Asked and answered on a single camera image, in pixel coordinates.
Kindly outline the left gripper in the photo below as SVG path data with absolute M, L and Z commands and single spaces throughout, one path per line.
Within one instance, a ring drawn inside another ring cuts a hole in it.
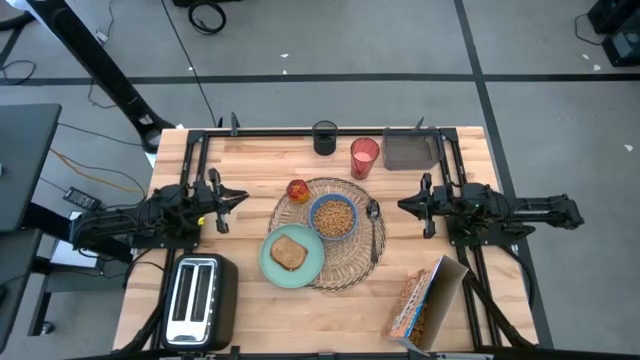
M 220 174 L 215 168 L 209 169 L 208 174 L 210 185 L 204 179 L 198 179 L 193 184 L 196 208 L 201 214 L 215 212 L 216 229 L 219 233 L 226 234 L 229 227 L 225 216 L 240 203 L 237 198 L 247 198 L 249 194 L 245 190 L 223 187 Z

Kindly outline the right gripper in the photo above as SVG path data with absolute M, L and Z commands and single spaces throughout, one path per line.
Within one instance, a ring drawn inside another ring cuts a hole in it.
M 447 190 L 447 187 L 432 187 L 432 176 L 424 173 L 422 176 L 422 190 L 416 195 L 398 201 L 398 206 L 403 208 L 418 220 L 424 220 L 423 235 L 431 239 L 436 234 L 434 216 L 445 218 L 447 231 L 451 239 L 462 239 L 461 203 L 460 200 Z

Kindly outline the metal spoon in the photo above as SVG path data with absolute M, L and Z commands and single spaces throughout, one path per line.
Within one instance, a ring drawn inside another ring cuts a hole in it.
M 371 198 L 367 205 L 367 216 L 371 224 L 372 235 L 371 235 L 371 250 L 370 250 L 370 260 L 373 264 L 378 263 L 379 255 L 377 251 L 377 241 L 376 241 L 376 223 L 380 216 L 380 207 L 379 203 Z

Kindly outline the red yellow apple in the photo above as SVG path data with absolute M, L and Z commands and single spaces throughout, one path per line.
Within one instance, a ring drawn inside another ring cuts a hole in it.
M 310 199 L 310 190 L 307 183 L 302 179 L 294 179 L 289 182 L 286 194 L 290 201 L 294 203 L 305 203 Z

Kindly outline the red plastic cup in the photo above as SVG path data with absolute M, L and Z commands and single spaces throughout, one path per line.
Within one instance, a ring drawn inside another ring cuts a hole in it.
M 360 137 L 350 147 L 351 175 L 357 180 L 366 179 L 380 154 L 378 143 L 372 138 Z

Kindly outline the brown toast slice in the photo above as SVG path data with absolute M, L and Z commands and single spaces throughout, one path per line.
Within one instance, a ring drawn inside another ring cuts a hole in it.
M 270 249 L 272 260 L 287 271 L 299 269 L 304 264 L 307 255 L 308 250 L 287 235 L 276 239 Z

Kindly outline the blue bowl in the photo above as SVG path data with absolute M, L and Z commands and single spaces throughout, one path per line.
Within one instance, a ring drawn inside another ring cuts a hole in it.
M 315 212 L 317 211 L 317 209 L 319 208 L 319 206 L 320 206 L 321 204 L 323 204 L 323 203 L 325 203 L 325 202 L 329 201 L 329 200 L 342 200 L 342 201 L 347 202 L 347 203 L 349 204 L 349 206 L 352 208 L 352 211 L 353 211 L 353 213 L 354 213 L 355 223 L 354 223 L 354 226 L 353 226 L 352 230 L 351 230 L 351 231 L 350 231 L 346 236 L 343 236 L 343 237 L 341 237 L 341 238 L 335 238 L 335 239 L 325 238 L 325 237 L 323 237 L 322 235 L 320 235 L 320 234 L 319 234 L 319 232 L 314 228 L 314 226 L 313 226 L 313 224 L 312 224 L 312 217 L 313 217 L 313 215 L 315 214 Z M 357 228 L 357 223 L 358 223 L 358 210 L 357 210 L 356 206 L 354 205 L 354 203 L 353 203 L 349 198 L 347 198 L 346 196 L 341 195 L 341 194 L 330 193 L 330 194 L 322 195 L 322 196 L 320 196 L 320 197 L 316 198 L 316 199 L 313 201 L 313 203 L 312 203 L 312 205 L 311 205 L 311 207 L 310 207 L 310 210 L 309 210 L 309 226 L 311 227 L 311 229 L 312 229 L 312 230 L 313 230 L 313 231 L 314 231 L 314 232 L 315 232 L 319 237 L 321 237 L 322 239 L 325 239 L 325 240 L 329 240 L 329 241 L 339 241 L 339 240 L 346 239 L 347 237 L 351 236 L 351 235 L 353 234 L 353 232 L 356 230 L 356 228 Z

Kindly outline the green plate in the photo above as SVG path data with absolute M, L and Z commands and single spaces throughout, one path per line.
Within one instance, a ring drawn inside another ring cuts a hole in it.
M 307 256 L 296 270 L 286 270 L 271 256 L 271 248 L 286 235 L 307 250 Z M 324 247 L 321 239 L 308 227 L 301 224 L 286 224 L 271 231 L 261 244 L 259 264 L 265 277 L 274 285 L 294 289 L 310 285 L 320 274 L 324 265 Z

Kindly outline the orange cereal box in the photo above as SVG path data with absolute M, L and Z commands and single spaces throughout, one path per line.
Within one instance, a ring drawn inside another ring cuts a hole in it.
M 433 348 L 468 268 L 443 255 L 409 276 L 381 335 L 426 355 Z

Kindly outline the round woven straw placemat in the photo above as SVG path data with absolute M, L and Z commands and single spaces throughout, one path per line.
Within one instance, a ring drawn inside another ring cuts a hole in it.
M 358 223 L 354 233 L 344 240 L 322 240 L 324 265 L 316 279 L 307 286 L 320 291 L 339 291 L 355 286 L 370 275 L 377 264 L 370 260 L 371 224 L 367 216 L 367 205 L 372 198 L 362 187 L 347 180 L 333 177 L 319 177 L 308 180 L 311 198 L 297 204 L 283 195 L 275 206 L 268 225 L 274 230 L 280 225 L 299 223 L 309 226 L 309 210 L 313 201 L 326 194 L 336 193 L 349 198 L 358 210 Z M 386 229 L 382 211 L 376 223 L 378 262 L 386 246 Z

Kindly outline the brown cereal heap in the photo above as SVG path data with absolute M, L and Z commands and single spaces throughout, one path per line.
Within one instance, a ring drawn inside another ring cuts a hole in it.
M 355 223 L 349 204 L 342 200 L 329 200 L 319 206 L 312 217 L 314 228 L 325 238 L 346 236 Z

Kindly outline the black mesh pen cup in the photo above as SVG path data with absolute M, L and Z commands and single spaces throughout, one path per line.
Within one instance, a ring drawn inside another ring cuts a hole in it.
M 335 152 L 338 127 L 335 123 L 322 120 L 312 127 L 314 151 L 321 156 L 328 156 Z

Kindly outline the black desk support beam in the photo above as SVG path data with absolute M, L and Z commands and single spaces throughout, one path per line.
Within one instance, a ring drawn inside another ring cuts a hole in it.
M 59 240 L 70 243 L 75 250 L 86 249 L 98 255 L 130 264 L 133 259 L 131 247 L 113 235 L 91 234 L 91 225 L 85 214 L 71 220 L 45 207 L 31 203 L 22 220 L 24 228 L 39 229 Z

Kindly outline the black tower stand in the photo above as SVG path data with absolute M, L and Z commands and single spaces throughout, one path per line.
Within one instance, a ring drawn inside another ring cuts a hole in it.
M 58 38 L 122 111 L 138 133 L 142 148 L 155 154 L 162 131 L 175 126 L 151 109 L 65 0 L 24 2 L 27 10 Z

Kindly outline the black desk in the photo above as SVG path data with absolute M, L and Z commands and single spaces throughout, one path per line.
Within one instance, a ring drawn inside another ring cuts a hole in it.
M 22 225 L 61 110 L 53 103 L 0 105 L 0 233 Z

